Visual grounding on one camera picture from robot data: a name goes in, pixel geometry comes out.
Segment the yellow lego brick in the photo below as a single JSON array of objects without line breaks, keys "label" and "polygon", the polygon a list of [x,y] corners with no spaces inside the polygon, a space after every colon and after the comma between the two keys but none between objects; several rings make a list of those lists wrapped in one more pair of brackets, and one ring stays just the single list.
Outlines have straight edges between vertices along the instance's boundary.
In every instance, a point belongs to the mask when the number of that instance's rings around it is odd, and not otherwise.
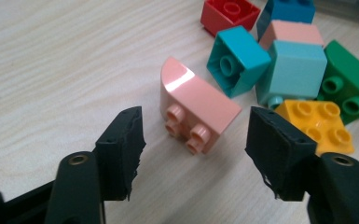
[{"label": "yellow lego brick", "polygon": [[318,143],[316,154],[354,152],[351,134],[333,102],[285,100],[275,112]]}]

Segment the wood grain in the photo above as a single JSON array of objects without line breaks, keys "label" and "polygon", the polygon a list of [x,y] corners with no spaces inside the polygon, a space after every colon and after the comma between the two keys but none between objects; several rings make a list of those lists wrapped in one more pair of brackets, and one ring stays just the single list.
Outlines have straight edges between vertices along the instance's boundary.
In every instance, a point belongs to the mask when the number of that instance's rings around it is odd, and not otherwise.
[{"label": "wood grain", "polygon": [[[253,0],[263,8],[266,1]],[[60,160],[92,150],[117,113],[141,105],[145,151],[129,202],[107,223],[309,223],[306,201],[274,200],[244,152],[255,92],[207,156],[166,134],[159,70],[169,56],[218,88],[214,39],[198,1],[0,0],[0,191],[6,200],[55,177]],[[317,13],[325,42],[359,58],[359,23]],[[348,125],[359,160],[359,120]]]}]

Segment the teal lego brick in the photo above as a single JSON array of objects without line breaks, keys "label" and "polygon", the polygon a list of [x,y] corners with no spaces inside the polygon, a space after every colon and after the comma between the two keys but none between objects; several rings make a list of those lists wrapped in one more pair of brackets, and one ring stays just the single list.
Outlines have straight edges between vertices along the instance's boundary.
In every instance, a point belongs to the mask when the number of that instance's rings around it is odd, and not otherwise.
[{"label": "teal lego brick", "polygon": [[333,101],[344,124],[359,119],[359,60],[333,40],[324,49],[327,67],[318,100]]},{"label": "teal lego brick", "polygon": [[217,33],[207,68],[226,96],[253,88],[268,69],[271,58],[243,27]]},{"label": "teal lego brick", "polygon": [[312,23],[314,15],[312,0],[269,0],[256,23],[258,39],[272,20]]},{"label": "teal lego brick", "polygon": [[320,45],[275,40],[269,55],[271,66],[255,87],[260,105],[274,109],[285,99],[317,97],[327,64]]}]

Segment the red lego brick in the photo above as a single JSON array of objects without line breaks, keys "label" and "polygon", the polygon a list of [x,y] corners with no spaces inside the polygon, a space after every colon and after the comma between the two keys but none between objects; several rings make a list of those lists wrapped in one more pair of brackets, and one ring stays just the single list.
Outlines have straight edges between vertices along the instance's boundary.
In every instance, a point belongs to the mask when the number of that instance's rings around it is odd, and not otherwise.
[{"label": "red lego brick", "polygon": [[206,0],[201,23],[213,36],[221,30],[239,25],[250,31],[259,13],[260,8],[246,0]]}]

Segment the wooden table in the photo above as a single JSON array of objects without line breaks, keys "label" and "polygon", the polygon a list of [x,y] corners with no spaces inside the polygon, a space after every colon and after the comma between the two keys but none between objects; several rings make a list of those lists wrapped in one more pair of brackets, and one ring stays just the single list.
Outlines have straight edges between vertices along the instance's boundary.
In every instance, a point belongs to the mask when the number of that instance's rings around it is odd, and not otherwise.
[{"label": "wooden table", "polygon": [[[119,111],[141,105],[147,145],[139,175],[129,202],[106,203],[107,223],[309,223],[308,196],[274,200],[244,151],[254,90],[233,99],[243,111],[206,156],[192,156],[164,129],[159,72],[167,57],[218,88],[206,69],[214,38],[200,24],[202,5],[0,1],[5,199],[54,179],[63,157],[92,150]],[[317,13],[314,24],[326,43],[336,39],[359,58],[359,23]],[[347,128],[359,160],[359,120]]]}]

